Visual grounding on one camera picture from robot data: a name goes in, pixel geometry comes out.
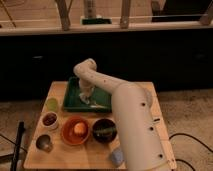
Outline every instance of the black bowl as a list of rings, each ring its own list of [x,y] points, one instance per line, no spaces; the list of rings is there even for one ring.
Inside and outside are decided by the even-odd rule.
[[[101,143],[113,141],[117,135],[115,123],[109,119],[99,119],[92,128],[93,137]]]

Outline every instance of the wooden table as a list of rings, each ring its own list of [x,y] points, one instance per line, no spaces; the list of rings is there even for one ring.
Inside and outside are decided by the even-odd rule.
[[[153,118],[160,118],[160,121],[156,123],[156,128],[171,169],[175,169],[177,166],[154,85],[151,82],[140,82],[138,84],[147,88],[152,93],[153,105],[151,107],[151,112]],[[53,82],[47,99],[50,97],[56,98],[59,102],[59,107],[61,107],[66,87],[67,82]],[[44,106],[41,116],[46,111],[47,108]],[[92,135],[90,135],[88,141],[84,145],[79,146],[69,146],[61,140],[60,131],[62,125],[66,122],[68,117],[75,114],[86,118],[91,126],[100,118],[109,118],[113,120],[112,114],[70,113],[60,109],[58,112],[59,128],[54,131],[46,131],[41,127],[40,117],[24,163],[26,169],[115,169],[115,166],[108,159],[108,156],[113,149],[120,144],[118,135],[115,140],[109,144],[98,143]],[[54,147],[50,153],[38,150],[35,146],[37,137],[42,134],[49,134],[52,139]],[[123,163],[118,169],[125,169],[125,164]]]

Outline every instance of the wall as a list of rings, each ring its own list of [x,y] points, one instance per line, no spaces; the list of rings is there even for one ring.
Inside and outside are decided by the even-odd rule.
[[[212,87],[212,29],[0,37],[0,94],[45,97],[53,80],[94,58],[98,71],[157,90]]]

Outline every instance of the green cup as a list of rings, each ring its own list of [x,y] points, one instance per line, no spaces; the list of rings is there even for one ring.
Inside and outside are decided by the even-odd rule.
[[[58,112],[58,100],[54,97],[51,97],[46,100],[45,105],[48,111]]]

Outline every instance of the cup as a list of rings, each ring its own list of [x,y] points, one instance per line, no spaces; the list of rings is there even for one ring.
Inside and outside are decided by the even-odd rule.
[[[44,134],[44,135],[41,135],[37,138],[36,140],[36,147],[39,149],[39,150],[43,150],[45,152],[50,152],[52,151],[53,149],[53,144],[51,142],[51,138],[49,135],[47,134]]]
[[[49,111],[42,116],[42,126],[47,130],[54,130],[58,128],[58,116],[55,112]]]
[[[48,111],[58,112],[59,106],[58,106],[58,100],[54,97],[51,97],[46,100],[45,105],[47,107]]]

